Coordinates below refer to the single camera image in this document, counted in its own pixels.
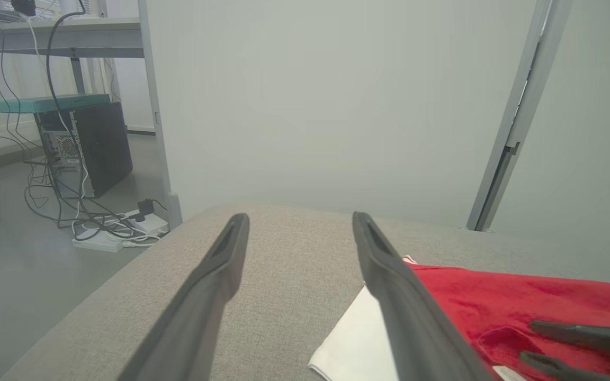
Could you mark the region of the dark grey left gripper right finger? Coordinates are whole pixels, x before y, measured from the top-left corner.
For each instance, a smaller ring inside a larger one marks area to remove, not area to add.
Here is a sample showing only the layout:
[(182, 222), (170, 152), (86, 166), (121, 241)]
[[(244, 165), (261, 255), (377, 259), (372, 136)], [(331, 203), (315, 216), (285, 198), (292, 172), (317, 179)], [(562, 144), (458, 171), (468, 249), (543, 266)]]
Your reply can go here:
[(380, 304), (400, 380), (492, 380), (471, 345), (369, 214), (354, 212), (359, 266)]

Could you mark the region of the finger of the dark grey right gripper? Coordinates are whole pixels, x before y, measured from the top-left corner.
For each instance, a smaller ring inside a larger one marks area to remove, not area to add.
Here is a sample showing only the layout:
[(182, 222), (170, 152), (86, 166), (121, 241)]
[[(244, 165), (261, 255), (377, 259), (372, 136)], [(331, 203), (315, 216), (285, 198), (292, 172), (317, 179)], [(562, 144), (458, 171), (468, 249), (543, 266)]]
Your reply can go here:
[(610, 327), (532, 321), (528, 328), (546, 339), (610, 355)]
[(556, 380), (610, 380), (609, 374), (595, 373), (571, 367), (557, 358), (538, 353), (523, 351), (519, 354), (519, 359), (523, 364)]

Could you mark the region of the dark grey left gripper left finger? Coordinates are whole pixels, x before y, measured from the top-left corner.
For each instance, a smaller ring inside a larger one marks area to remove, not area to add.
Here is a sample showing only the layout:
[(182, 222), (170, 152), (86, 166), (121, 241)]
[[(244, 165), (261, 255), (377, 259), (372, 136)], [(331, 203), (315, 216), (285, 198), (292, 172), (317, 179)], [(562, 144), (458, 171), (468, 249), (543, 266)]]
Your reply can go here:
[(119, 375), (120, 380), (208, 380), (223, 310), (239, 289), (247, 214), (233, 215), (177, 290)]

